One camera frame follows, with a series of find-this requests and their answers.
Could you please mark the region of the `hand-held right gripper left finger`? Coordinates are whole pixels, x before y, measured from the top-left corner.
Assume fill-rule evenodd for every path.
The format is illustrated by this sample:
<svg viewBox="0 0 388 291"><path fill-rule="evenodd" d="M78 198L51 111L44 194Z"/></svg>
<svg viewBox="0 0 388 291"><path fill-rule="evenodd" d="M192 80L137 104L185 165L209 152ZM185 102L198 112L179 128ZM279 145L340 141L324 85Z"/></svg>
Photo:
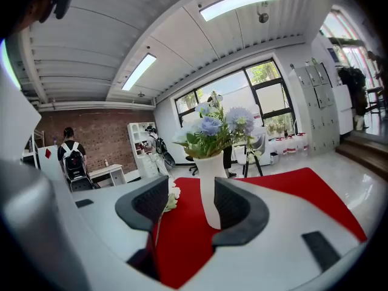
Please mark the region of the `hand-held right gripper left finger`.
<svg viewBox="0 0 388 291"><path fill-rule="evenodd" d="M62 225L88 281L159 281L155 227L168 199L168 179L71 192L55 181Z"/></svg>

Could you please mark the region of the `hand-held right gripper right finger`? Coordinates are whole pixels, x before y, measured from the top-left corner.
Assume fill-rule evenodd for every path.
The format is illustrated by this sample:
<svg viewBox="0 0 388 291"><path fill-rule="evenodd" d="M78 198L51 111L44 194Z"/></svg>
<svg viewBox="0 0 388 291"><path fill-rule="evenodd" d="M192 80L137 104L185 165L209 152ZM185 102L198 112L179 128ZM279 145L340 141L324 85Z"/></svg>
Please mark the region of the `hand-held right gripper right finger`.
<svg viewBox="0 0 388 291"><path fill-rule="evenodd" d="M206 216L218 229L213 256L186 289L323 289L366 240L303 196L216 178Z"/></svg>

